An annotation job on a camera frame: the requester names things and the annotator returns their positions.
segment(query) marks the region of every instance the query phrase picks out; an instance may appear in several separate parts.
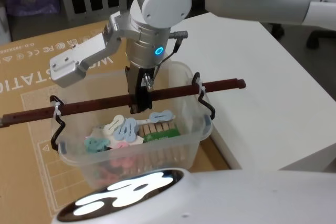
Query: plastic bin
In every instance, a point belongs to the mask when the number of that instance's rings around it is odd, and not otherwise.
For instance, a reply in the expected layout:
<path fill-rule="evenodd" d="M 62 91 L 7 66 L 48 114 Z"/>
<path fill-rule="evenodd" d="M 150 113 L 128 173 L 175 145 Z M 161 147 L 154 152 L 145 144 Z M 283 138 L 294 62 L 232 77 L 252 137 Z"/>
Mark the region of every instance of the plastic bin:
<path fill-rule="evenodd" d="M 184 86 L 191 83 L 192 77 L 186 65 L 170 61 L 160 69 L 154 88 Z M 87 76 L 83 81 L 62 89 L 59 98 L 64 103 L 70 103 L 123 94 L 127 94 L 127 81 L 121 70 Z M 141 120 L 149 118 L 153 111 L 166 109 L 174 113 L 174 123 L 180 136 L 98 153 L 87 152 L 85 139 L 92 129 L 110 123 L 115 115 Z M 68 165 L 79 167 L 92 188 L 158 168 L 188 169 L 194 162 L 199 142 L 206 139 L 212 131 L 209 111 L 198 102 L 195 95 L 155 101 L 152 110 L 139 114 L 131 115 L 128 106 L 123 106 L 61 118 L 66 127 L 57 139 L 60 158 Z M 53 122 L 54 131 L 58 126 Z"/>

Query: white table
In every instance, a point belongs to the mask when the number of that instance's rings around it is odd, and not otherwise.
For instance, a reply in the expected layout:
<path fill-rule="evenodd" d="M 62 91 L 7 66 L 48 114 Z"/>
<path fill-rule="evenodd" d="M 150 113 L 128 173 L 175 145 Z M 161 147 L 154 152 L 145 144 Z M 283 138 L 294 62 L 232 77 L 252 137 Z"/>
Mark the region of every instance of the white table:
<path fill-rule="evenodd" d="M 260 23 L 204 14 L 177 30 L 189 38 L 173 60 L 203 82 L 247 83 L 208 94 L 216 109 L 212 137 L 232 168 L 320 171 L 336 158 L 336 102 Z"/>

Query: wooden stick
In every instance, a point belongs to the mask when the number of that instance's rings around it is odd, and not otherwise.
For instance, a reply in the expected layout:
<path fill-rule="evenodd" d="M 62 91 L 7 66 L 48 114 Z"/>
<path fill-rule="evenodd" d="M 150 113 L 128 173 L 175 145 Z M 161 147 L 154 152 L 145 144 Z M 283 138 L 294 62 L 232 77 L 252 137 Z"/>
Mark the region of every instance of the wooden stick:
<path fill-rule="evenodd" d="M 244 80 L 230 79 L 222 81 L 213 81 L 204 83 L 203 86 L 206 92 L 215 92 L 228 89 L 243 89 L 246 87 Z M 187 85 L 175 88 L 154 90 L 151 92 L 152 101 L 171 99 L 177 97 L 184 97 L 186 95 L 198 94 L 199 87 L 197 85 Z M 84 113 L 89 111 L 104 110 L 109 108 L 115 108 L 120 106 L 131 106 L 132 99 L 129 94 L 120 95 L 117 97 L 109 97 L 96 99 L 85 102 L 76 102 L 70 104 L 64 104 L 59 107 L 61 115 L 72 115 L 78 113 Z M 54 114 L 54 107 L 47 107 L 42 109 L 22 111 L 12 114 L 5 114 L 0 118 L 0 128 L 8 127 L 13 124 L 32 122 L 47 118 L 52 118 Z"/>

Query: black wire hook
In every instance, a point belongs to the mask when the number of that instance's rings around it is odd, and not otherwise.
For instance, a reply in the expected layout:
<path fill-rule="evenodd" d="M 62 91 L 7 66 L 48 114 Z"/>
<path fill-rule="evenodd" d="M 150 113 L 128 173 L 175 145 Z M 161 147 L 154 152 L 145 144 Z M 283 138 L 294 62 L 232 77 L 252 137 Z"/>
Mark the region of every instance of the black wire hook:
<path fill-rule="evenodd" d="M 55 95 L 51 95 L 49 99 L 50 99 L 50 102 L 59 102 L 60 106 L 64 105 L 64 103 L 57 96 L 55 96 Z M 55 116 L 55 119 L 56 119 L 56 122 L 59 123 L 59 128 L 53 134 L 53 136 L 52 136 L 52 138 L 50 140 L 50 143 L 51 143 L 51 148 L 53 148 L 58 153 L 58 144 L 56 144 L 56 140 L 57 140 L 59 134 L 61 134 L 61 132 L 65 128 L 65 122 L 57 114 Z"/>
<path fill-rule="evenodd" d="M 199 72 L 195 73 L 195 75 L 193 77 L 193 80 L 191 81 L 191 84 L 199 86 L 198 83 L 196 82 L 196 80 L 197 80 L 197 78 L 200 78 L 200 77 L 201 77 L 201 74 Z M 211 120 L 213 120 L 215 118 L 216 110 L 211 104 L 209 104 L 209 103 L 207 103 L 206 101 L 203 100 L 204 95 L 205 95 L 204 91 L 201 90 L 201 93 L 198 97 L 198 101 L 202 105 L 206 106 L 211 111 L 210 118 L 211 118 Z"/>

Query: metal bracket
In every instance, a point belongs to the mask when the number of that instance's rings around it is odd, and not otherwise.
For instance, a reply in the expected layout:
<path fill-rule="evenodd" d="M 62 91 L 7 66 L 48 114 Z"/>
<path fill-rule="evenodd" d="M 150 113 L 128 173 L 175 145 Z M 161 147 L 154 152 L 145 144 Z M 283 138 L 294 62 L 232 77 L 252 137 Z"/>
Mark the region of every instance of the metal bracket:
<path fill-rule="evenodd" d="M 59 102 L 61 104 L 60 106 L 64 105 L 64 103 L 55 95 L 51 95 L 49 99 L 50 99 L 50 102 Z M 61 132 L 64 130 L 66 125 L 65 125 L 65 122 L 57 114 L 55 115 L 55 120 L 56 120 L 57 123 L 59 123 L 59 128 L 53 134 L 53 136 L 50 140 L 50 143 L 51 143 L 51 148 L 53 148 L 58 153 L 58 144 L 56 144 L 56 140 L 57 140 L 59 134 L 61 134 Z"/>
<path fill-rule="evenodd" d="M 200 78 L 200 77 L 201 77 L 200 73 L 197 72 L 194 75 L 191 84 L 199 86 L 198 83 L 196 82 L 196 80 L 197 80 L 197 78 Z M 211 118 L 211 120 L 213 120 L 215 118 L 216 110 L 215 110 L 215 108 L 211 104 L 209 104 L 209 103 L 207 103 L 206 101 L 203 100 L 204 95 L 205 95 L 205 92 L 204 92 L 204 90 L 202 90 L 201 93 L 200 93 L 200 95 L 199 95 L 199 97 L 198 97 L 198 101 L 202 105 L 206 106 L 211 111 L 210 118 Z"/>
<path fill-rule="evenodd" d="M 131 114 L 140 113 L 146 109 L 152 109 L 151 92 L 145 85 L 144 76 L 153 77 L 154 69 L 138 68 L 131 64 L 125 68 L 128 92 L 131 95 Z"/>

